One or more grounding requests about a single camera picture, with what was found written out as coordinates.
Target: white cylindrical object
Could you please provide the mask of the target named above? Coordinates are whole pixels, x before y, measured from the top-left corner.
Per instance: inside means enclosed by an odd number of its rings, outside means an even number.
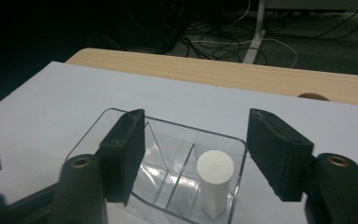
[[[211,150],[203,153],[197,161],[200,176],[200,199],[202,209],[211,219],[226,211],[228,187],[234,174],[234,162],[227,153]]]

